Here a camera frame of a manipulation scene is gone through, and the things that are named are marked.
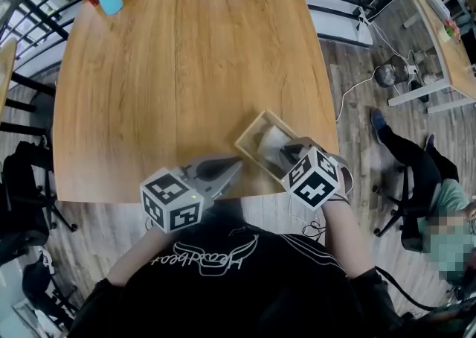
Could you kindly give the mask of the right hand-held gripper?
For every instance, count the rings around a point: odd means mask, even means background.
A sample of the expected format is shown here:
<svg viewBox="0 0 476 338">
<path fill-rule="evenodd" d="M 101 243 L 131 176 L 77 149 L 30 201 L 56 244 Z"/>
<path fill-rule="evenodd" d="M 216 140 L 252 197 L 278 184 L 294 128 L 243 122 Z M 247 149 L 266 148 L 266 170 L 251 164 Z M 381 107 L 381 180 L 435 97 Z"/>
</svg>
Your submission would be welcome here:
<svg viewBox="0 0 476 338">
<path fill-rule="evenodd" d="M 315 211 L 340 190 L 347 196 L 354 179 L 345 159 L 328 153 L 309 137 L 296 138 L 278 155 L 281 185 Z"/>
</svg>

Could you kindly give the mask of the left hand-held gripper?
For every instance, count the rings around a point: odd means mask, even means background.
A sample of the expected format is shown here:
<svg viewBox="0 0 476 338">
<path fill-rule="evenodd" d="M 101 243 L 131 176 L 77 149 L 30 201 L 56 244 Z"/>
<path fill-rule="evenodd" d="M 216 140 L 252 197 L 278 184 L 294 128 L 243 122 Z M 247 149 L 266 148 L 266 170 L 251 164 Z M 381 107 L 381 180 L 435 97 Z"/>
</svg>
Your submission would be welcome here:
<svg viewBox="0 0 476 338">
<path fill-rule="evenodd" d="M 195 225 L 240 178 L 242 166 L 238 156 L 215 156 L 162 168 L 140 184 L 143 210 L 167 234 Z"/>
</svg>

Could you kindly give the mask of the white cloth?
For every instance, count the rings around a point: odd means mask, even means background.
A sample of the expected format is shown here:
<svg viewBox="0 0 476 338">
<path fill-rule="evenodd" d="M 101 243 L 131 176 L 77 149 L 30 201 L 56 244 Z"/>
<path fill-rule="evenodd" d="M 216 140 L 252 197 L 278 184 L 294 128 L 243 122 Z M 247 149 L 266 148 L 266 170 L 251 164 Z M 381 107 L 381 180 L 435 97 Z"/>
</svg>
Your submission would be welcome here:
<svg viewBox="0 0 476 338">
<path fill-rule="evenodd" d="M 280 150 L 291 141 L 291 137 L 278 126 L 270 126 L 263 134 L 257 148 L 257 155 L 264 162 L 277 166 Z"/>
</svg>

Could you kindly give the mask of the small wooden box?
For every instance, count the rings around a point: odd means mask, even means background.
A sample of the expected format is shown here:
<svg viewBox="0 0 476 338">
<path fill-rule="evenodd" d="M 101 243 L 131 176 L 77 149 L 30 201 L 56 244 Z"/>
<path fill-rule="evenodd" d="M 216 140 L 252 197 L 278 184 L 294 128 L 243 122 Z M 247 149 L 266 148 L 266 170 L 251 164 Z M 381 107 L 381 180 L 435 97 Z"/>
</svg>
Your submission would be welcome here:
<svg viewBox="0 0 476 338">
<path fill-rule="evenodd" d="M 281 118 L 270 110 L 262 111 L 245 129 L 242 135 L 236 140 L 235 146 L 251 161 L 267 172 L 272 179 L 280 182 L 283 177 L 279 174 L 276 166 L 260 159 L 257 155 L 257 148 L 264 132 L 272 125 L 278 126 L 282 131 L 291 137 L 292 140 L 298 138 L 296 132 L 291 129 Z"/>
</svg>

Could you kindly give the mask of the person's left forearm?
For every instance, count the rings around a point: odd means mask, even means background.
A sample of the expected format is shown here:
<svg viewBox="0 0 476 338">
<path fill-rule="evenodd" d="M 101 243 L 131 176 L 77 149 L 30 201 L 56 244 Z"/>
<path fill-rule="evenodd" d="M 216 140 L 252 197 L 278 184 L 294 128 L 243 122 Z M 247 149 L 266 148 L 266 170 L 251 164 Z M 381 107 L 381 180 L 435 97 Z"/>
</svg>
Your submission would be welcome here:
<svg viewBox="0 0 476 338">
<path fill-rule="evenodd" d="M 115 262 L 106 276 L 107 280 L 114 286 L 124 287 L 140 268 L 155 258 L 176 236 L 176 233 L 166 234 L 160 228 L 152 227 Z"/>
</svg>

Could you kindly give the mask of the person's right forearm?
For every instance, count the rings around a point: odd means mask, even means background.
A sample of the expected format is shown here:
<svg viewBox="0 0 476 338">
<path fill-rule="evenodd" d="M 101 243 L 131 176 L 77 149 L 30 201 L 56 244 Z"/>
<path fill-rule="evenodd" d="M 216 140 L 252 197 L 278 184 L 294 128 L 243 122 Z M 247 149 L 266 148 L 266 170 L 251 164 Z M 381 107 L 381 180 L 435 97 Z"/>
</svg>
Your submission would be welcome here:
<svg viewBox="0 0 476 338">
<path fill-rule="evenodd" d="M 325 219 L 325 246 L 348 277 L 357 278 L 374 268 L 369 244 L 348 199 L 334 194 L 321 210 Z"/>
</svg>

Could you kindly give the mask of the wooden table with white legs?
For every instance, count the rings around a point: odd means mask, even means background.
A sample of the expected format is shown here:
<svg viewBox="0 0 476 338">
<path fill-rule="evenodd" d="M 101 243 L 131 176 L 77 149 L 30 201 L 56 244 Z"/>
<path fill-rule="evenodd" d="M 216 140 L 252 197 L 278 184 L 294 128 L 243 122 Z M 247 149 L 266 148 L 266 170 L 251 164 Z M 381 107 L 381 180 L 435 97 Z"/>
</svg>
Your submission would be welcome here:
<svg viewBox="0 0 476 338">
<path fill-rule="evenodd" d="M 442 68 L 443 77 L 431 84 L 424 85 L 418 89 L 389 99 L 388 105 L 398 106 L 443 89 L 453 89 L 463 97 L 437 106 L 430 106 L 427 108 L 428 114 L 475 104 L 476 77 L 471 71 L 470 60 L 464 45 L 455 42 L 454 40 L 444 42 L 440 38 L 439 30 L 443 28 L 443 22 L 434 10 L 432 10 L 426 0 L 412 0 L 412 2 L 417 8 L 415 18 L 421 19 L 424 22 L 431 37 L 431 41 L 433 42 L 433 46 Z"/>
<path fill-rule="evenodd" d="M 338 152 L 305 0 L 123 0 L 114 15 L 84 1 L 57 81 L 57 196 L 139 203 L 157 170 L 235 153 L 265 110 Z"/>
</svg>

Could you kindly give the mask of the black mesh wastebasket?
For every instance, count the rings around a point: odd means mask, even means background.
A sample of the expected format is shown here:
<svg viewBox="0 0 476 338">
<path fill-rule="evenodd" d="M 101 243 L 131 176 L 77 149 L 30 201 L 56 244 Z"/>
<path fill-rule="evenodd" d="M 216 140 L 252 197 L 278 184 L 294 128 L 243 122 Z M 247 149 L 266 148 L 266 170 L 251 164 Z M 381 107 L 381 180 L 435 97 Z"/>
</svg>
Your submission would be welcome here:
<svg viewBox="0 0 476 338">
<path fill-rule="evenodd" d="M 389 88 L 408 82 L 410 74 L 408 65 L 400 56 L 393 55 L 385 63 L 376 68 L 374 78 L 382 88 Z"/>
</svg>

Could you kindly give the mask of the person's black printed shirt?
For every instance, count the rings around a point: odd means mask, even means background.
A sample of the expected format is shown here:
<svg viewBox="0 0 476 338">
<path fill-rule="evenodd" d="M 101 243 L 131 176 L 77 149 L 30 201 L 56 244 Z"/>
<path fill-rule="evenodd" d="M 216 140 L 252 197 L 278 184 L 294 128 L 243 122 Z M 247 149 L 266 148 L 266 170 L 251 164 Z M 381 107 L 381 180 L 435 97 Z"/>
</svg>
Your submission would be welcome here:
<svg viewBox="0 0 476 338">
<path fill-rule="evenodd" d="M 97 283 L 68 338 L 375 338 L 401 324 L 377 271 L 351 278 L 308 237 L 212 216 L 124 286 Z"/>
</svg>

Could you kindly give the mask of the black office chair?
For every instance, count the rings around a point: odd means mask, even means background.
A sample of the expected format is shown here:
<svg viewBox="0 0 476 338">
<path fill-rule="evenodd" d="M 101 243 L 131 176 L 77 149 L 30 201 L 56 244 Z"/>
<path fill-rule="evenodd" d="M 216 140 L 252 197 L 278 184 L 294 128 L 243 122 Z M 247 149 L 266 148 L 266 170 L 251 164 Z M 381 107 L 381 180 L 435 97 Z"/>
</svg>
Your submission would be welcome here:
<svg viewBox="0 0 476 338">
<path fill-rule="evenodd" d="M 390 212 L 391 218 L 387 224 L 382 228 L 373 230 L 376 237 L 382 237 L 391 227 L 401 220 L 399 225 L 401 232 L 401 243 L 405 250 L 411 252 L 423 252 L 423 237 L 418 229 L 418 220 L 428 220 L 434 213 L 437 199 L 441 192 L 441 184 L 437 183 L 434 186 L 431 199 L 426 203 L 412 200 L 409 188 L 409 167 L 399 166 L 398 173 L 403 174 L 402 198 L 400 200 L 386 194 L 378 185 L 372 187 L 372 192 L 377 194 L 382 199 L 386 199 L 397 206 Z"/>
<path fill-rule="evenodd" d="M 69 223 L 56 206 L 49 176 L 54 172 L 52 150 L 44 144 L 21 141 L 0 167 L 0 267 L 44 246 L 55 216 L 70 232 Z"/>
</svg>

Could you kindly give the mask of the black white sneaker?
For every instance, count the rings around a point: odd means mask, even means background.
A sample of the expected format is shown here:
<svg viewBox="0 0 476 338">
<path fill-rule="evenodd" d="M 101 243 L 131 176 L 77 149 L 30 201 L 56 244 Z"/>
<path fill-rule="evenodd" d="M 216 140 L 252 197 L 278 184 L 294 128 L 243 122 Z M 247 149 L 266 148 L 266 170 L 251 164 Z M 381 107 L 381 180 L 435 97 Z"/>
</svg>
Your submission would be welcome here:
<svg viewBox="0 0 476 338">
<path fill-rule="evenodd" d="M 38 252 L 39 257 L 42 259 L 43 265 L 48 269 L 51 275 L 54 275 L 55 269 L 53 265 L 53 260 L 48 250 L 45 247 L 39 247 Z"/>
</svg>

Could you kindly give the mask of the pink flowers in white pot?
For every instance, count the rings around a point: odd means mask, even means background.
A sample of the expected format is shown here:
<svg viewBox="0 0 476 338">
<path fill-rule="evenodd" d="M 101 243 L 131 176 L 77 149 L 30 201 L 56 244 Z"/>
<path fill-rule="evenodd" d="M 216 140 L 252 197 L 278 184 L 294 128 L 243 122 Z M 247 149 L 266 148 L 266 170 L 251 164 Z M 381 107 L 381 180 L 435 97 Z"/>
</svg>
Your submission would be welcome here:
<svg viewBox="0 0 476 338">
<path fill-rule="evenodd" d="M 453 19 L 446 19 L 438 29 L 438 36 L 443 42 L 460 41 L 460 29 Z"/>
</svg>

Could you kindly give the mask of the flat grey tray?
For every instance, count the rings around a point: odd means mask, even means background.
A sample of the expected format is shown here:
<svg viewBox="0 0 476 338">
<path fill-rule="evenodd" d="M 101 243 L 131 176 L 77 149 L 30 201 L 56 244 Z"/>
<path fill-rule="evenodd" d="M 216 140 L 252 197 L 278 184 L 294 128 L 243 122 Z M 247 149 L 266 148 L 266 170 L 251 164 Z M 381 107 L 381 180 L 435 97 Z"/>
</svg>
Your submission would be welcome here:
<svg viewBox="0 0 476 338">
<path fill-rule="evenodd" d="M 443 0 L 426 0 L 426 2 L 442 22 L 451 20 L 450 10 L 446 7 Z"/>
</svg>

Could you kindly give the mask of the black bag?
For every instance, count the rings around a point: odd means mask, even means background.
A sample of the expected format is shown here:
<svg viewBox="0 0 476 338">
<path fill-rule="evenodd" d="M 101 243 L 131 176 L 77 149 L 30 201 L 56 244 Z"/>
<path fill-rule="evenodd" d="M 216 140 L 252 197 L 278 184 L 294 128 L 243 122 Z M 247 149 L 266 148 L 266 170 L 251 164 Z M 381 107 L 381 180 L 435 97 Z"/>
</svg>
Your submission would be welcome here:
<svg viewBox="0 0 476 338">
<path fill-rule="evenodd" d="M 22 291 L 30 303 L 39 309 L 39 306 L 46 297 L 46 290 L 51 283 L 52 274 L 43 264 L 43 261 L 37 261 L 28 264 L 23 271 Z"/>
</svg>

